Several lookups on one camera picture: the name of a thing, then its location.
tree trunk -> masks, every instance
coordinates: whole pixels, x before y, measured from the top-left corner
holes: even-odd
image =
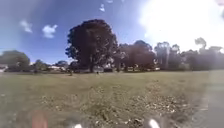
[[[90,67],[89,67],[89,70],[90,70],[91,73],[93,73],[93,71],[94,71],[93,68],[94,68],[94,64],[91,64]]]
[[[124,71],[125,71],[125,72],[128,71],[128,67],[127,67],[127,66],[124,67]]]

bush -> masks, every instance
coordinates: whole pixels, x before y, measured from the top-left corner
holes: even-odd
[[[104,72],[113,72],[113,69],[112,68],[104,68],[103,71]]]

grass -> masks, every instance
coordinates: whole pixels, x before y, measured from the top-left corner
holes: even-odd
[[[0,76],[0,127],[30,127],[39,110],[50,127],[81,121],[91,127],[142,127],[143,119],[182,124],[204,89],[224,83],[223,71]]]

tree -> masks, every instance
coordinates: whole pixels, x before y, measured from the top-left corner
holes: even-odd
[[[41,61],[40,59],[36,60],[34,64],[35,71],[44,71],[47,70],[47,64]]]
[[[23,52],[4,51],[0,57],[0,63],[7,64],[10,71],[25,71],[29,68],[30,59]]]
[[[58,67],[65,67],[65,68],[67,68],[68,67],[68,62],[65,61],[65,60],[60,60],[55,65],[58,66]]]
[[[142,40],[137,40],[133,45],[122,44],[119,49],[123,54],[122,61],[126,71],[127,67],[132,67],[135,71],[136,65],[142,71],[154,66],[155,54],[152,52],[152,47]]]
[[[81,67],[93,72],[94,66],[102,66],[117,49],[117,39],[104,20],[84,21],[70,30],[66,49],[68,57],[78,60]]]
[[[168,42],[159,42],[154,49],[156,51],[159,67],[161,69],[167,69],[171,49],[170,44]]]
[[[199,37],[199,38],[195,39],[195,44],[201,46],[201,48],[199,49],[199,53],[203,53],[205,51],[207,42],[205,41],[204,38]]]

large tree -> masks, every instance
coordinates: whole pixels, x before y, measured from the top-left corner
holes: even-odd
[[[30,59],[23,52],[4,51],[0,58],[0,63],[7,64],[11,71],[25,71],[29,68]]]
[[[119,46],[121,53],[123,54],[123,63],[127,67],[133,67],[138,65],[140,70],[147,70],[154,66],[155,54],[152,52],[152,47],[148,43],[137,40],[134,44],[122,44]]]
[[[68,57],[77,60],[80,67],[93,72],[96,65],[102,66],[117,49],[117,39],[104,20],[84,21],[68,34]]]

